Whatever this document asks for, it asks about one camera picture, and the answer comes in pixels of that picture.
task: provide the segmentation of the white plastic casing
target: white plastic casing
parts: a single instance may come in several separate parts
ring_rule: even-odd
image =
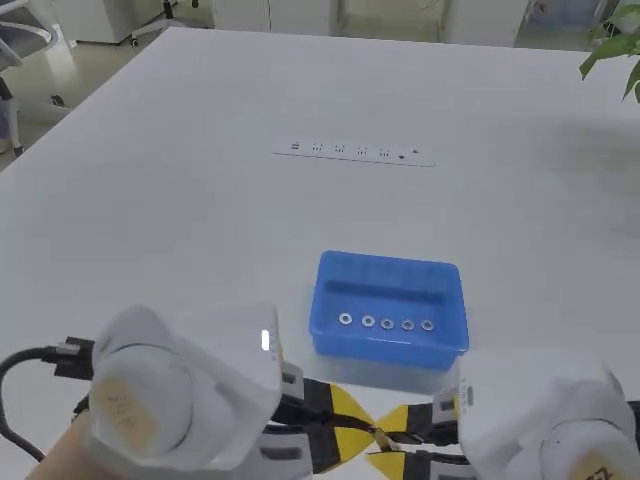
[[[635,449],[633,412],[592,355],[472,351],[458,360],[458,374],[460,445],[482,479],[565,480],[546,475],[540,451],[567,422],[603,420]]]
[[[193,341],[131,307],[96,341],[87,447],[124,478],[233,470],[280,402],[273,306],[203,312],[181,327]]]

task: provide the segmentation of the blue plastic bin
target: blue plastic bin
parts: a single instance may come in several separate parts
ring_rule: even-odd
[[[339,317],[351,315],[344,325]],[[373,327],[362,317],[376,319]],[[381,327],[391,319],[390,330]],[[410,319],[411,331],[401,327]],[[432,331],[421,327],[423,320]],[[448,263],[328,251],[322,255],[309,330],[316,352],[447,370],[469,349],[460,274]]]

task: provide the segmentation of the black wire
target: black wire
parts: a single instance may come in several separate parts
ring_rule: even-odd
[[[44,453],[42,453],[27,439],[14,432],[7,423],[7,415],[4,411],[4,401],[2,398],[2,383],[4,382],[4,377],[7,375],[7,372],[13,367],[28,360],[41,360],[44,358],[46,351],[47,350],[45,348],[29,348],[27,350],[22,350],[21,352],[14,353],[13,355],[5,359],[2,363],[0,363],[0,435],[2,435],[14,445],[20,447],[22,450],[35,458],[38,462],[42,461],[42,459],[44,458]]]

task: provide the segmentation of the power strip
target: power strip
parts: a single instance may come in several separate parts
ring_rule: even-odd
[[[274,142],[272,153],[296,157],[329,158],[414,167],[435,166],[435,163],[427,157],[426,149],[424,148],[370,145],[335,140],[283,137]]]

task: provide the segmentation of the white cabinet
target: white cabinet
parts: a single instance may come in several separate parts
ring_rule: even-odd
[[[269,0],[271,31],[331,35],[338,22],[337,0]]]
[[[450,0],[443,39],[447,43],[513,47],[529,0]]]
[[[330,35],[338,0],[212,0],[220,30]]]
[[[213,23],[218,30],[268,32],[268,0],[212,0]]]
[[[162,13],[160,0],[53,0],[67,40],[120,43]]]

